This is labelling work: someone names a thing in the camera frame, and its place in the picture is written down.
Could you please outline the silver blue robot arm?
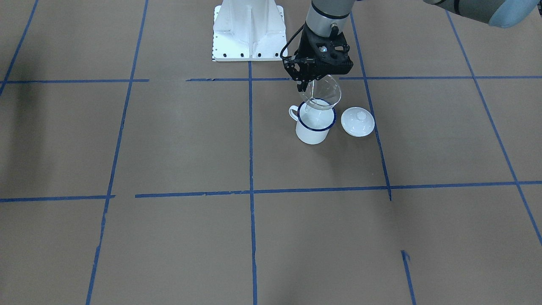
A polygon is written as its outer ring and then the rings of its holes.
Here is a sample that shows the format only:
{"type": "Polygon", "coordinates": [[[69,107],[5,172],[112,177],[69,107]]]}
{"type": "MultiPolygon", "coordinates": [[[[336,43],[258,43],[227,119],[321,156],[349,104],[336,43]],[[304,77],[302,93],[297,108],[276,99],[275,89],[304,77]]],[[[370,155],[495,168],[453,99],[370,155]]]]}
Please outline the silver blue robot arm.
{"type": "Polygon", "coordinates": [[[296,34],[300,35],[297,50],[282,58],[284,69],[296,82],[300,93],[310,83],[327,75],[346,75],[354,63],[344,29],[356,16],[366,17],[362,25],[376,33],[387,33],[393,17],[405,9],[404,17],[422,19],[428,28],[434,23],[429,17],[437,10],[496,28],[513,27],[540,7],[538,0],[312,0],[306,19],[296,34]]]}

